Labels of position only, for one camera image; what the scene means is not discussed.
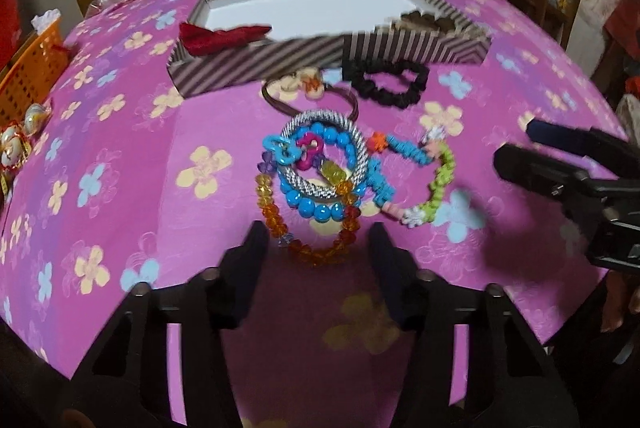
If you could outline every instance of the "black scrunchie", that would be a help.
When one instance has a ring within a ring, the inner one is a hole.
[[[414,81],[409,82],[406,92],[398,94],[378,88],[373,80],[365,79],[365,74],[377,74],[386,72],[397,77],[401,77],[404,71],[411,71],[417,74]],[[396,63],[388,60],[344,60],[342,62],[342,78],[346,82],[351,82],[351,87],[364,100],[374,100],[382,106],[396,106],[405,109],[420,101],[420,96],[427,88],[427,77],[429,69],[424,65],[409,60],[400,60]]]

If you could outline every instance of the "striped box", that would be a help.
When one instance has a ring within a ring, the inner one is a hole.
[[[194,23],[214,1],[200,0],[189,22]],[[484,29],[444,0],[423,1],[436,8],[441,16],[449,16],[457,30],[449,34],[377,30],[290,40],[265,39],[201,57],[191,56],[178,42],[169,57],[167,70],[180,94],[189,98],[254,80],[279,78],[308,66],[339,67],[345,58],[482,63],[491,45]]]

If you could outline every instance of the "silver bangle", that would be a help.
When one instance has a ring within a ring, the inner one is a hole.
[[[369,153],[367,152],[362,132],[356,128],[356,125],[353,124],[353,121],[350,121],[347,116],[334,110],[307,110],[306,112],[300,112],[300,114],[289,121],[282,129],[282,137],[288,139],[299,126],[305,126],[314,121],[331,123],[345,131],[351,137],[351,141],[356,150],[356,166],[347,180],[351,181],[355,188],[363,182],[367,175]],[[282,166],[280,170],[284,175],[284,179],[289,183],[289,186],[299,191],[305,197],[327,201],[338,198],[338,194],[335,192],[335,187],[333,186],[317,186],[302,178],[290,166]]]

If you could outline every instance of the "orange basket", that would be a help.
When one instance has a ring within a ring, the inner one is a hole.
[[[43,103],[69,65],[56,20],[22,53],[0,80],[0,128],[22,121],[32,103]]]

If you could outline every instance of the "tablecloth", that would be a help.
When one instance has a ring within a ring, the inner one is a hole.
[[[52,91],[52,119],[3,212],[0,315],[66,376],[133,284],[187,280],[261,218],[261,140],[287,118],[263,100],[260,82],[178,95],[166,61],[196,1],[135,0],[78,25],[67,42],[81,50]],[[621,135],[614,113],[558,44],[505,0],[447,1],[493,37],[484,63],[431,66],[419,104],[361,101],[357,123],[366,135],[405,140],[444,127],[457,167],[436,221],[409,230],[379,214],[367,194],[346,263],[311,268],[270,252],[250,316],[224,336],[247,427],[388,426],[412,337],[389,319],[362,250],[374,221],[451,283],[505,286],[541,340],[601,277],[559,207],[498,179],[492,156],[507,141],[533,148],[524,129],[534,116]],[[340,18],[340,8],[329,18]],[[347,111],[331,94],[313,103],[276,86],[274,95],[302,109]],[[433,169],[385,154],[383,170],[400,205],[426,198]],[[330,245],[339,230],[301,218],[281,195],[276,203],[302,240]],[[184,421],[178,336],[173,329],[170,389]],[[464,394],[465,361],[461,342],[452,398]]]

